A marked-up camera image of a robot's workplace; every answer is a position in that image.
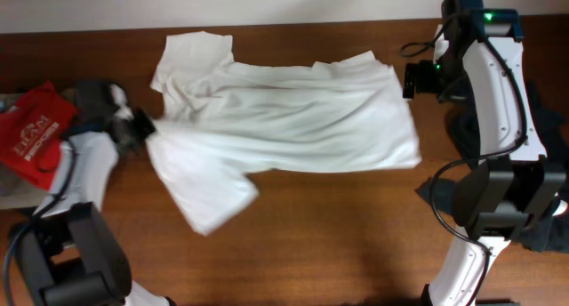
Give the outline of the white t-shirt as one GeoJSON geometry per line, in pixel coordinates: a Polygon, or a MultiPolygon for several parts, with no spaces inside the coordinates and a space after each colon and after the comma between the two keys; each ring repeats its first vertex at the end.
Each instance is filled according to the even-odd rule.
{"type": "Polygon", "coordinates": [[[393,67],[372,52],[306,66],[238,62],[231,36],[168,36],[151,81],[164,113],[151,163],[193,231],[208,235],[257,197],[253,173],[411,169],[421,161],[393,67]]]}

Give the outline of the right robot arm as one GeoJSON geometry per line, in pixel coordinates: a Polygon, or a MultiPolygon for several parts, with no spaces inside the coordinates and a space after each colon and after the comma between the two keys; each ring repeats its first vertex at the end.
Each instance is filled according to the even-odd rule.
{"type": "Polygon", "coordinates": [[[479,149],[453,193],[453,242],[423,305],[473,305],[498,255],[550,209],[568,171],[549,160],[536,131],[524,75],[517,11],[483,0],[444,0],[443,22],[428,42],[401,48],[408,59],[403,95],[455,101],[460,85],[477,116],[479,149]]]}

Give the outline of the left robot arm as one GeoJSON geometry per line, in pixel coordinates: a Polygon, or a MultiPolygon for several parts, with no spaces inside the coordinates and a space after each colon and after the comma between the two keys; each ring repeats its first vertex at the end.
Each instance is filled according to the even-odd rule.
{"type": "Polygon", "coordinates": [[[119,158],[154,132],[121,85],[86,80],[59,93],[44,83],[1,114],[1,166],[44,193],[10,229],[2,263],[4,298],[14,304],[17,268],[40,306],[174,306],[132,278],[128,258],[101,214],[119,158]]]}

